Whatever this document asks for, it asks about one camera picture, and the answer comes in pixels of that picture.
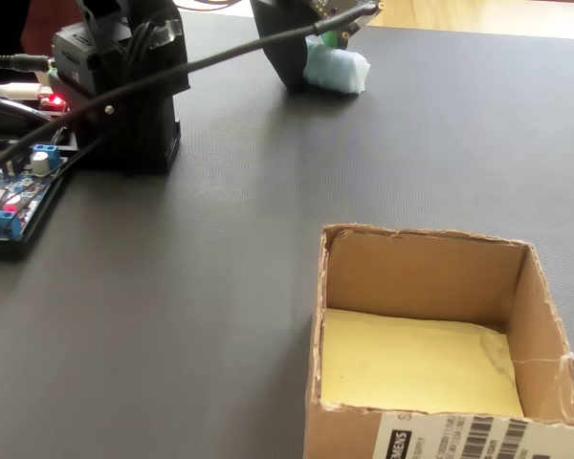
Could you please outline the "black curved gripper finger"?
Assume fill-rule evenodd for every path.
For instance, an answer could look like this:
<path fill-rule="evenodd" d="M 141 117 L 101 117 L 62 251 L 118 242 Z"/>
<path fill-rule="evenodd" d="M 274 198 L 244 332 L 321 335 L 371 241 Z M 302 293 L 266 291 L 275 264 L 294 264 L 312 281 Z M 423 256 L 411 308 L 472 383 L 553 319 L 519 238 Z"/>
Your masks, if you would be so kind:
<path fill-rule="evenodd" d="M 260 38 L 303 28 L 317 21 L 317 15 L 306 1 L 253 0 L 254 21 Z M 308 83 L 303 77 L 307 61 L 304 37 L 271 44 L 264 54 L 289 92 L 304 92 Z"/>

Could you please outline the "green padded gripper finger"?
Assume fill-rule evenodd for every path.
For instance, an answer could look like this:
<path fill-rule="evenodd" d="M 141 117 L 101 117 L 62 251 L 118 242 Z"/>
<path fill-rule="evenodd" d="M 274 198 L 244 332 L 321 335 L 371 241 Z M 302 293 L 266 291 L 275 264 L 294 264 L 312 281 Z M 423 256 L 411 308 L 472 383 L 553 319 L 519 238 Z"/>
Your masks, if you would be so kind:
<path fill-rule="evenodd" d="M 350 33 L 348 31 L 328 31 L 321 35 L 322 42 L 325 46 L 346 50 Z"/>

